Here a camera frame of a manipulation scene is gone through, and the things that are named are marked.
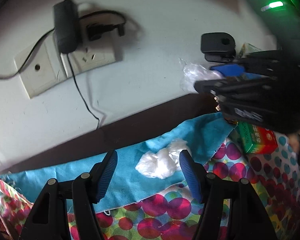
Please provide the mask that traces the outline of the right hand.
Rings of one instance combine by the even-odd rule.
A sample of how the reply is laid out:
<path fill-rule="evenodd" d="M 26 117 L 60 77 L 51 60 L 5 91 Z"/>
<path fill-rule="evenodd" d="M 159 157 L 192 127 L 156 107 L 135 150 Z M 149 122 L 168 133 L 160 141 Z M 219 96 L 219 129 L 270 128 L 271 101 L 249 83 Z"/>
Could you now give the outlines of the right hand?
<path fill-rule="evenodd" d="M 300 151 L 300 129 L 296 133 L 287 135 L 287 137 L 288 143 L 292 147 L 293 151 L 298 153 Z"/>

